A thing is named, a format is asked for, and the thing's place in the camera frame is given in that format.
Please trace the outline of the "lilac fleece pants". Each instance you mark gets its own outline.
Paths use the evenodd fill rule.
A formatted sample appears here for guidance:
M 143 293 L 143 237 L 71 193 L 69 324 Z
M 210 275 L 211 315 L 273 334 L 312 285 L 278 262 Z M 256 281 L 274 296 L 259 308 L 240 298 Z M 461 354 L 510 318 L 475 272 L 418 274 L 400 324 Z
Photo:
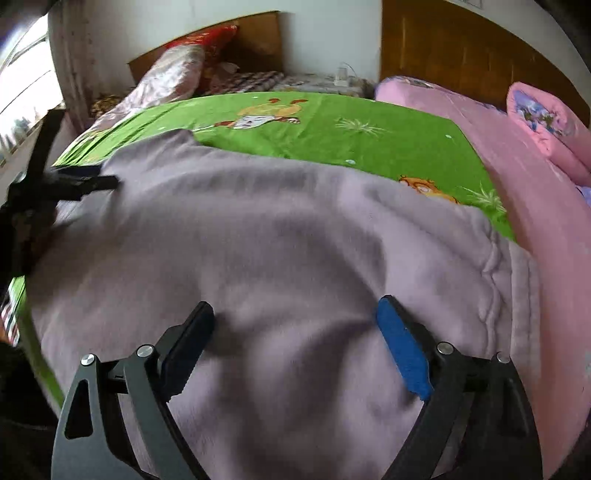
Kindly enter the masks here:
M 540 378 L 530 254 L 476 208 L 351 168 L 232 153 L 172 130 L 116 151 L 120 179 L 64 214 L 26 282 L 68 388 L 201 301 L 216 327 L 170 405 L 215 479 L 377 479 L 421 409 L 375 320 L 396 297 L 462 353 Z

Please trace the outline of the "yellow patterned cloth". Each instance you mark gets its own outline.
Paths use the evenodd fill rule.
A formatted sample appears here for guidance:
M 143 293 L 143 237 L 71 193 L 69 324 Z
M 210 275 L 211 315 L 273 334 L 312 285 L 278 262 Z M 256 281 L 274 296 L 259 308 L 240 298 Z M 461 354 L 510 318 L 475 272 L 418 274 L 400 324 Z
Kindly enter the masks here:
M 101 95 L 90 106 L 90 115 L 97 119 L 116 107 L 123 98 L 118 95 Z

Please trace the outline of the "window curtain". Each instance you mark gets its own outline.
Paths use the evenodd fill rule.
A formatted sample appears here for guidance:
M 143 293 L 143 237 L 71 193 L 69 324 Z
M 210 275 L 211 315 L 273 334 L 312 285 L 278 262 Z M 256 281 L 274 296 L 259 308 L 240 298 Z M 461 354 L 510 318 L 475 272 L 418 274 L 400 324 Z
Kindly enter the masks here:
M 97 77 L 90 34 L 91 1 L 57 1 L 48 12 L 48 39 L 63 101 L 73 127 L 91 120 Z

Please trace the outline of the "pink floral duvet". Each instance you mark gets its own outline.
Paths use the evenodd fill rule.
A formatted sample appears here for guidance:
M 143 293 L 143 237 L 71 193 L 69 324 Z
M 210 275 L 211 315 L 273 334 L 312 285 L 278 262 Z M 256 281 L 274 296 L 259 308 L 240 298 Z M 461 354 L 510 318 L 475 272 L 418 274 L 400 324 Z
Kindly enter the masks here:
M 89 131 L 104 131 L 147 108 L 190 98 L 197 90 L 204 59 L 204 47 L 200 45 L 178 45 L 165 50 L 136 87 L 101 115 Z

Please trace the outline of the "pink folded quilt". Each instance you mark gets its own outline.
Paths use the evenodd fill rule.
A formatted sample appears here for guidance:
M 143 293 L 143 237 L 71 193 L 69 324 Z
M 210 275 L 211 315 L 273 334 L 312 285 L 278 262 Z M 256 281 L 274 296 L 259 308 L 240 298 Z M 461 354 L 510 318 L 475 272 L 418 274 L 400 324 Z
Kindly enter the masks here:
M 590 476 L 590 186 L 546 159 L 507 114 L 411 77 L 382 81 L 379 101 L 454 121 L 497 186 L 518 242 L 538 263 L 541 379 L 532 401 L 551 479 Z

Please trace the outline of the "red pillow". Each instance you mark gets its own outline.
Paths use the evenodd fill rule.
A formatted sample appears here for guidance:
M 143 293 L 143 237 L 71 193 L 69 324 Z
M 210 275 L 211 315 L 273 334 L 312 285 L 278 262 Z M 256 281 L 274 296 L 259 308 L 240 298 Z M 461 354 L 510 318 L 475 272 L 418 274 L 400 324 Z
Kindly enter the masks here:
M 165 45 L 166 49 L 179 45 L 198 45 L 204 50 L 204 66 L 202 67 L 197 93 L 202 94 L 211 87 L 211 81 L 221 63 L 221 52 L 238 33 L 238 25 L 225 24 L 209 27 L 204 31 L 192 32 L 179 37 Z

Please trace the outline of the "red plaid bed sheet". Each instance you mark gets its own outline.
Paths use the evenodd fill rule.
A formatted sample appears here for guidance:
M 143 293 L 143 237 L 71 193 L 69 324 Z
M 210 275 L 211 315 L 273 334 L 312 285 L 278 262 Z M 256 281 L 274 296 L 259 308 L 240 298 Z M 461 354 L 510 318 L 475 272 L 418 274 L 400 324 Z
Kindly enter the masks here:
M 266 71 L 235 73 L 226 80 L 215 80 L 201 96 L 269 91 L 324 93 L 372 99 L 375 88 L 368 80 L 356 76 L 336 80 L 332 75 L 286 75 L 279 71 Z

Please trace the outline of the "wooden headboard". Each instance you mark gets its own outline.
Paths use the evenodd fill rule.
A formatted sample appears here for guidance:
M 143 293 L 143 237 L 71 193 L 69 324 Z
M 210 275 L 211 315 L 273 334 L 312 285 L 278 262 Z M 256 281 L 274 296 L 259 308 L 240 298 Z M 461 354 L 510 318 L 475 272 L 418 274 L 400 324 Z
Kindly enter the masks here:
M 221 50 L 221 61 L 235 63 L 245 72 L 283 71 L 279 10 L 226 20 L 190 32 L 190 35 L 229 24 L 238 26 L 238 32 Z

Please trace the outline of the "pink cartoon pillow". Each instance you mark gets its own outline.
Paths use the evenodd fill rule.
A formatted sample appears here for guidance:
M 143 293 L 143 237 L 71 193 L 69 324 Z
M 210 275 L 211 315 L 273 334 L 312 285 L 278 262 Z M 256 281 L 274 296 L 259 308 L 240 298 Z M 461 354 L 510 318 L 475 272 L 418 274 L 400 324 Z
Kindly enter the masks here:
M 590 186 L 590 130 L 558 97 L 516 82 L 509 88 L 507 114 L 542 155 L 573 183 Z

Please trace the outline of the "green cartoon bed sheet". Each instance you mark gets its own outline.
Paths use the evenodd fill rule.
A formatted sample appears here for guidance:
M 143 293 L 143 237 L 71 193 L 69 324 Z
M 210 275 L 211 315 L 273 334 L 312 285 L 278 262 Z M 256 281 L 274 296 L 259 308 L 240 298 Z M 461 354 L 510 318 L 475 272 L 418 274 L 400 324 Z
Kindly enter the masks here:
M 81 135 L 57 165 L 104 163 L 119 149 L 172 130 L 186 130 L 205 147 L 232 153 L 351 168 L 435 199 L 479 209 L 513 242 L 497 191 L 476 151 L 452 121 L 359 98 L 322 94 L 236 94 L 168 103 L 110 129 Z M 41 397 L 53 410 L 62 388 L 47 364 L 28 302 L 16 283 L 21 343 Z

